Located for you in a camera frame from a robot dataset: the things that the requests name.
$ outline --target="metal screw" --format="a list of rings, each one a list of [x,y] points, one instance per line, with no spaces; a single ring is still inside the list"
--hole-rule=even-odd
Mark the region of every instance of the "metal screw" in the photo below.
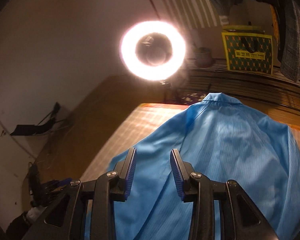
[[[194,177],[195,179],[201,178],[202,174],[200,172],[192,172],[191,176]]]
[[[80,180],[70,182],[71,186],[78,186],[79,184],[80,184]]]
[[[109,172],[107,172],[107,176],[108,177],[114,177],[114,176],[116,176],[117,175],[117,172],[116,171],[109,171]]]

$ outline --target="plaid garment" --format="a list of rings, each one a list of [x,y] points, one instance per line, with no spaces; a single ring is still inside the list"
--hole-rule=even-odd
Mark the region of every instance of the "plaid garment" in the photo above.
[[[280,71],[294,82],[300,80],[300,10],[293,0],[285,0],[286,38]]]

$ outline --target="checkered tablecloth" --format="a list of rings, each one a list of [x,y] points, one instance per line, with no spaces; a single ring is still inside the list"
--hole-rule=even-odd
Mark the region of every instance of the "checkered tablecloth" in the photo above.
[[[138,106],[101,148],[82,175],[81,181],[97,179],[107,171],[113,157],[135,145],[187,107],[169,104],[141,104]],[[290,127],[300,148],[300,127],[295,125]]]

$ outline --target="yellow label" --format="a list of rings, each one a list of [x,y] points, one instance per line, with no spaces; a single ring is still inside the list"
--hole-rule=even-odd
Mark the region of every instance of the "yellow label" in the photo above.
[[[246,50],[234,50],[234,54],[236,57],[245,57],[245,58],[254,58],[254,59],[261,59],[261,60],[265,60],[266,59],[266,55],[264,52],[254,52],[254,53],[250,53]]]

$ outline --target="green patterned bag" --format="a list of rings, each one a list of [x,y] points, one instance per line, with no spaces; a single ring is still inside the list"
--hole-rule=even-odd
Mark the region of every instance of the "green patterned bag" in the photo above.
[[[222,32],[228,70],[272,75],[272,36],[258,33]]]

